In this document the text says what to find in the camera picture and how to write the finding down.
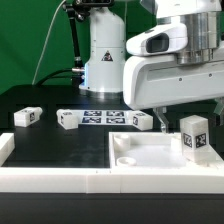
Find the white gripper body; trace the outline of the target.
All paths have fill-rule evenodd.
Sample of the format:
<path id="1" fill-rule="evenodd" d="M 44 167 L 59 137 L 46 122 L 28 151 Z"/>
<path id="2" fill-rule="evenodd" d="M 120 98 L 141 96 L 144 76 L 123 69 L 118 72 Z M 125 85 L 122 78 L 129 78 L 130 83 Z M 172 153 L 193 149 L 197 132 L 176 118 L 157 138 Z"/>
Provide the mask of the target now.
<path id="1" fill-rule="evenodd" d="M 123 71 L 126 105 L 137 110 L 224 96 L 224 41 L 208 51 L 208 61 L 181 64 L 178 54 L 187 43 L 183 24 L 155 26 L 127 41 L 131 57 Z"/>

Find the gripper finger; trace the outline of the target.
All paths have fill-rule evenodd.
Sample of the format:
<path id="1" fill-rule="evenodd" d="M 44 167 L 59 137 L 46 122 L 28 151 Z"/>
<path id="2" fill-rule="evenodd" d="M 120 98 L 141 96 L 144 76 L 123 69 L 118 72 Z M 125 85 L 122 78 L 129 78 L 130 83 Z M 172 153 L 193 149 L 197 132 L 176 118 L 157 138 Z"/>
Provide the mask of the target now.
<path id="1" fill-rule="evenodd" d="M 168 133 L 169 132 L 169 121 L 166 118 L 165 114 L 167 112 L 166 107 L 157 107 L 153 109 L 154 114 L 160 121 L 160 129 L 163 133 Z"/>
<path id="2" fill-rule="evenodd" d="M 221 116 L 224 112 L 224 98 L 216 98 L 216 107 L 214 109 L 214 113 Z"/>

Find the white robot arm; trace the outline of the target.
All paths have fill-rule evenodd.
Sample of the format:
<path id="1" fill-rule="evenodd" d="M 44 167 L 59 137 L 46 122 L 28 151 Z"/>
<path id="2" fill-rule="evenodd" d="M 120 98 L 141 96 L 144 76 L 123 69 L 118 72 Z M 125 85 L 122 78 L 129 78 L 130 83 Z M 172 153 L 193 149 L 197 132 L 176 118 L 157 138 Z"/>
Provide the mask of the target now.
<path id="1" fill-rule="evenodd" d="M 220 0 L 140 0 L 156 25 L 124 39 L 124 23 L 106 7 L 91 10 L 91 56 L 82 92 L 120 94 L 129 108 L 151 108 L 168 129 L 170 105 L 224 97 Z"/>

